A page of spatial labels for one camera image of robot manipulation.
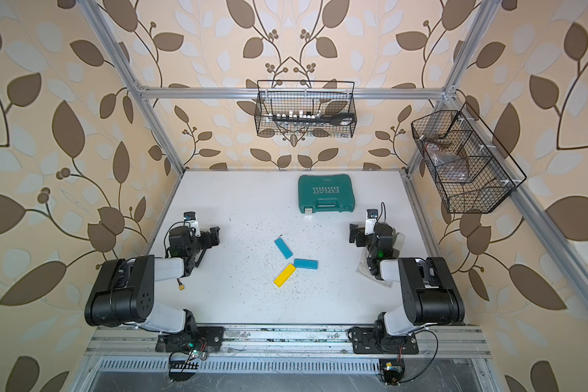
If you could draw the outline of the teal block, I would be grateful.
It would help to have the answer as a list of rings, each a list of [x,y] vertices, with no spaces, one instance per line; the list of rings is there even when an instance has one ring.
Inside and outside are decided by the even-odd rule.
[[[293,265],[297,269],[305,269],[305,270],[309,270],[309,269],[317,270],[319,267],[318,261],[307,260],[307,259],[295,259]]]
[[[274,244],[286,260],[290,259],[293,256],[291,249],[289,248],[289,246],[287,246],[287,243],[285,243],[285,241],[281,237],[274,240]]]

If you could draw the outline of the yellow block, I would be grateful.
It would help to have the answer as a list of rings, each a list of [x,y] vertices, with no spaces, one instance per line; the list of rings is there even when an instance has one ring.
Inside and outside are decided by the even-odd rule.
[[[287,280],[293,275],[296,271],[296,267],[293,264],[288,264],[284,270],[275,278],[274,284],[277,287],[282,287]]]

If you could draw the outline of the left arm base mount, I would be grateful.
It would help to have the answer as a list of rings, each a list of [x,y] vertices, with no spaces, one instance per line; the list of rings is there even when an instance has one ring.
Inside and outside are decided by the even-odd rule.
[[[195,331],[161,334],[155,345],[159,353],[218,352],[224,341],[225,328],[221,326],[197,327]]]

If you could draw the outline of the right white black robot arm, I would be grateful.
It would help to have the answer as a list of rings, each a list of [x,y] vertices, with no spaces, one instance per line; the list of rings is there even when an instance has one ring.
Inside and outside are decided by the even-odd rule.
[[[442,257],[403,257],[404,234],[387,223],[351,224],[349,242],[364,250],[358,272],[379,283],[400,286],[402,303],[382,312],[377,337],[407,336],[430,325],[451,325],[465,318],[465,307]]]

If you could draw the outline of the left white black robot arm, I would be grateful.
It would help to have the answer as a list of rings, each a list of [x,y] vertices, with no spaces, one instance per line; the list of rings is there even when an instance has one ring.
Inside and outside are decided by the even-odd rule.
[[[198,335],[192,312],[157,300],[155,284],[179,283],[190,276],[206,251],[220,244],[220,228],[199,231],[192,225],[179,225],[169,230],[168,240],[164,257],[145,255],[103,263],[84,310],[88,325],[113,328],[130,324],[153,333]]]

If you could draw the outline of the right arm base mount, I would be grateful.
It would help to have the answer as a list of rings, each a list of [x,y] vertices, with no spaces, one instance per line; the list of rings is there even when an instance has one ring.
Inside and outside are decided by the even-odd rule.
[[[414,336],[390,336],[375,328],[352,327],[347,331],[355,354],[418,354]]]

